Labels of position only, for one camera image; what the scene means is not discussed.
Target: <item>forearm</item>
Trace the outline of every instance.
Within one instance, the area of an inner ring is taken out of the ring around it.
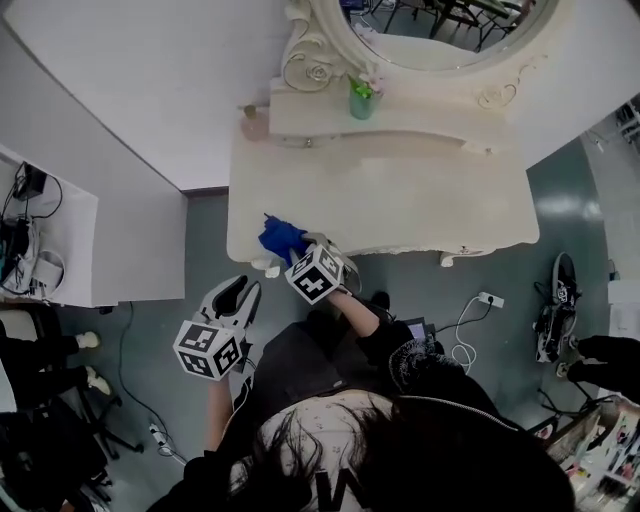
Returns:
[[[376,332],[380,319],[359,300],[342,292],[333,292],[328,299],[349,320],[358,336],[366,338]]]
[[[208,423],[206,449],[216,451],[222,442],[222,435],[227,422],[233,414],[231,391],[229,390],[229,375],[219,382],[209,385]]]

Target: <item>blue cloth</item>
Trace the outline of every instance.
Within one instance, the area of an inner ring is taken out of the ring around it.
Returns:
[[[294,249],[298,254],[304,254],[309,247],[309,242],[302,239],[306,231],[280,220],[278,217],[265,213],[264,232],[258,237],[262,246],[268,251],[276,253],[287,265],[291,266],[289,249]]]

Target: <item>mirror frame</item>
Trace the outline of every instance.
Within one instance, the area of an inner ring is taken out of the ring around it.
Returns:
[[[385,95],[436,100],[502,110],[512,104],[525,78],[553,51],[552,41],[570,18],[575,0],[548,0],[531,26],[506,48],[491,47],[480,60],[441,71],[420,71],[391,63],[360,40],[344,18],[339,0],[288,0],[285,14],[293,33],[284,51],[278,89],[320,92],[346,73],[375,69]]]

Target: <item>black shoe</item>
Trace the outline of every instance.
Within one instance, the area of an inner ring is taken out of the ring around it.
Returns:
[[[389,309],[391,309],[391,298],[387,292],[377,291],[373,294],[373,297],[371,297],[370,302],[374,306],[378,306],[385,311],[389,311]]]

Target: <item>oval mirror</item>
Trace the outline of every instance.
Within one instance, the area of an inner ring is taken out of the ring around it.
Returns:
[[[508,48],[553,0],[336,1],[379,57],[405,68],[442,71]]]

